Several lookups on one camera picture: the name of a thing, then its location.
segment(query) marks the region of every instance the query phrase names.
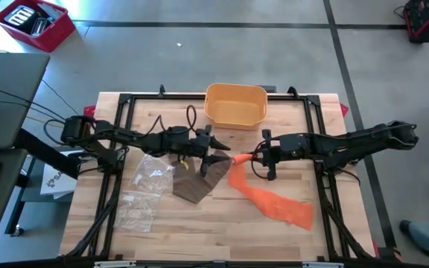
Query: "orange plastic container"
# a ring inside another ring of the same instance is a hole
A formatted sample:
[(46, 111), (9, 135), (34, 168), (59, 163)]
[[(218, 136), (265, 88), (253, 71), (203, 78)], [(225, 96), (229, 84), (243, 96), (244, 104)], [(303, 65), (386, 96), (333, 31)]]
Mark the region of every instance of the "orange plastic container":
[(206, 90), (205, 113), (214, 127), (255, 130), (266, 118), (267, 93), (260, 86), (214, 83)]

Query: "red toolbox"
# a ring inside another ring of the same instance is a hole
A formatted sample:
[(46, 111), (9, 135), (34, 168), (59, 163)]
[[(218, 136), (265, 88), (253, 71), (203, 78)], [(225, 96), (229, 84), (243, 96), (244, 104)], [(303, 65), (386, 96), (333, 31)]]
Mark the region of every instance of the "red toolbox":
[[(37, 5), (38, 3), (50, 5), (63, 12), (63, 14), (49, 25), (39, 36), (31, 36), (30, 34), (15, 29), (5, 23), (5, 16), (9, 15), (19, 5), (24, 5), (34, 9), (35, 11), (44, 13), (44, 11)], [(72, 23), (71, 18), (69, 18), (67, 9), (42, 0), (15, 0), (0, 12), (0, 25), (14, 39), (23, 41), (28, 45), (32, 45), (33, 47), (46, 52), (54, 51), (54, 49), (56, 49), (56, 47), (75, 30), (74, 23)]]

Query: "gray floor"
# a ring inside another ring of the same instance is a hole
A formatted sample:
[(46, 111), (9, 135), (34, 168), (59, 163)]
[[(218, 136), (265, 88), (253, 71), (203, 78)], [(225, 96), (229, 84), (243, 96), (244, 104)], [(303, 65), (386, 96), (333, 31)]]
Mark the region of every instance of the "gray floor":
[[(8, 2), (2, 0), (0, 10)], [(103, 22), (328, 23), (323, 0), (53, 2), (68, 8), (73, 19)], [(330, 3), (337, 24), (403, 23), (393, 9), (405, 0)], [(413, 151), (385, 151), (373, 159), (404, 260), (429, 264), (396, 228), (401, 219), (429, 222), (429, 43), (410, 44), (400, 30), (338, 33), (363, 124), (371, 127), (393, 119), (418, 124), (420, 142)], [(1, 28), (0, 50), (41, 53)], [(328, 28), (77, 27), (51, 53), (44, 79), (79, 111), (95, 104), (101, 91), (155, 92), (160, 83), (170, 92), (201, 92), (214, 82), (273, 85), (280, 92), (292, 85), (304, 93), (337, 93), (350, 105)], [(71, 115), (44, 85), (36, 101)], [(349, 131), (355, 130), (351, 112), (346, 124)], [(26, 120), (24, 127), (49, 142), (40, 123)], [(383, 245), (362, 164), (358, 171), (372, 236)], [(21, 224), (27, 236), (8, 238), (0, 230), (0, 247), (11, 252), (0, 253), (0, 261), (54, 257), (68, 209), (49, 204), (26, 207)]]

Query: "clear plastic bag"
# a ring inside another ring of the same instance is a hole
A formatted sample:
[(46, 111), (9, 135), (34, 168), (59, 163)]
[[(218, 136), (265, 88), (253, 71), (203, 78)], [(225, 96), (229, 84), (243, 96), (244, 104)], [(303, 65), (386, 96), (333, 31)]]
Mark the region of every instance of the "clear plastic bag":
[(158, 194), (123, 191), (119, 198), (114, 227), (127, 231), (150, 232)]
[(162, 159), (145, 155), (131, 183), (137, 191), (160, 195), (173, 181), (173, 172), (174, 167)]

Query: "person's foot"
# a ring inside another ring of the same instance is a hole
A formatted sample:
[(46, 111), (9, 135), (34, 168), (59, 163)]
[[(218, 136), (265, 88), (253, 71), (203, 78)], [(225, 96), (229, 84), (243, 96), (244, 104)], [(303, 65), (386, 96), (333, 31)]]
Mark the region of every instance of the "person's foot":
[(411, 236), (411, 233), (410, 233), (410, 223), (411, 222), (409, 220), (402, 220), (400, 222), (400, 226), (399, 226), (400, 227), (400, 231), (402, 233), (404, 233), (406, 236), (408, 236), (413, 241), (413, 243), (420, 249), (420, 251), (423, 254), (425, 254), (425, 255), (427, 255), (429, 257), (429, 250), (426, 250), (426, 249), (423, 249), (422, 247), (420, 247), (417, 243), (415, 243), (415, 240)]

